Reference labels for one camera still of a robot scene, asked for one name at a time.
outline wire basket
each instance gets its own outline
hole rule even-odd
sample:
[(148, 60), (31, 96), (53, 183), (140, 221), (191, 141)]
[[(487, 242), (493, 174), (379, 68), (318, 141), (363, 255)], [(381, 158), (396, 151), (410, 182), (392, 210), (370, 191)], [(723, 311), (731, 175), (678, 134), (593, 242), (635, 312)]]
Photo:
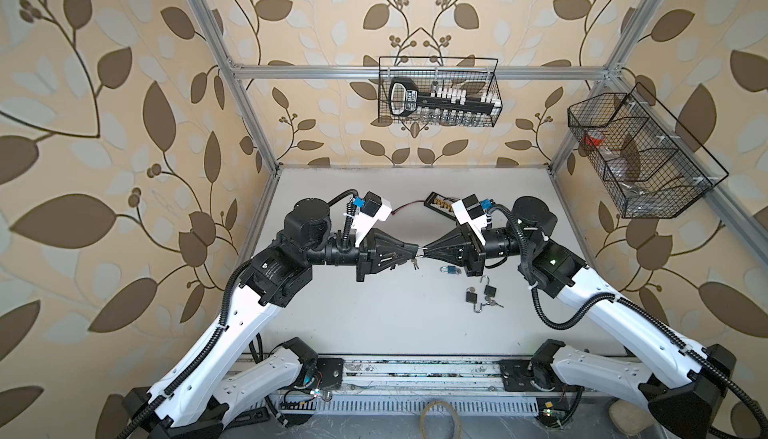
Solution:
[(379, 122), (494, 127), (503, 108), (497, 65), (475, 57), (379, 57)]
[[(651, 98), (651, 104), (674, 120), (675, 132), (667, 132), (651, 116)], [(688, 128), (640, 83), (629, 94), (606, 92), (569, 107), (568, 127), (623, 218), (677, 217), (728, 176)], [(699, 166), (701, 159), (718, 170), (705, 172)]]

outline robotic arm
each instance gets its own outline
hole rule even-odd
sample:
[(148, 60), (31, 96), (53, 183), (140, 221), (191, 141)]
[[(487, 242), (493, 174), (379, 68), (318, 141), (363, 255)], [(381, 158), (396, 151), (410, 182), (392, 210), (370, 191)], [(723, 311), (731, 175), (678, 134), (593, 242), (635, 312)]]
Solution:
[[(332, 234), (330, 206), (347, 194), (352, 200), (344, 229)], [(126, 439), (139, 426), (150, 432), (150, 439), (218, 437), (240, 413), (277, 389), (319, 394), (323, 385), (316, 373), (317, 353), (299, 338), (238, 375), (225, 374), (266, 323), (312, 280), (313, 265), (354, 265), (357, 280), (363, 281), (365, 275), (422, 257), (419, 252), (463, 266), (467, 275), (482, 275), (487, 258), (520, 255), (518, 270), (529, 283), (540, 319), (563, 330), (588, 315), (641, 360), (592, 355), (549, 340), (533, 356), (526, 376), (540, 388), (580, 385), (625, 399), (683, 439), (703, 439), (708, 430), (728, 437), (710, 426), (731, 389), (755, 414), (760, 437), (766, 437), (768, 421), (759, 406), (730, 381), (735, 357), (719, 345), (705, 348), (667, 328), (551, 240), (557, 218), (542, 201), (523, 197), (509, 211), (471, 195), (453, 209), (458, 226), (420, 248), (373, 228), (391, 211), (376, 194), (359, 198), (351, 189), (330, 202), (299, 201), (275, 240), (232, 274), (219, 317), (197, 343), (153, 386), (134, 388), (126, 396), (132, 421), (118, 438)], [(487, 227), (494, 211), (504, 213), (505, 227)], [(550, 321), (539, 303), (539, 290), (577, 309), (576, 315), (562, 324)], [(284, 417), (276, 415), (285, 425)]]

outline floral wallpaper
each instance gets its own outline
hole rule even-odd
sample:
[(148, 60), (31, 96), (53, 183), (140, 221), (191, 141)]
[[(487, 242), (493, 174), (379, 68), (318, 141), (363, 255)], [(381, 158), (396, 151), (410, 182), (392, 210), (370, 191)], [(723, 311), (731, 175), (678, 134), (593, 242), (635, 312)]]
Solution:
[[(768, 0), (666, 0), (624, 70), (675, 112), (725, 165), (720, 186), (768, 228)], [(683, 129), (677, 132), (688, 140)], [(574, 152), (559, 178), (600, 273), (670, 326), (738, 359), (735, 381), (768, 404), (768, 275), (699, 201), (675, 219), (625, 220), (590, 162)], [(733, 395), (715, 425), (757, 423)]]
[(111, 439), (216, 315), (266, 171), (186, 0), (0, 10), (0, 435)]
[(208, 1), (244, 64), (474, 55), (504, 66), (600, 66), (640, 0)]
[(496, 126), (446, 127), (378, 117), (376, 85), (346, 80), (246, 81), (278, 162), (311, 166), (543, 165), (566, 130), (583, 81), (500, 81)]

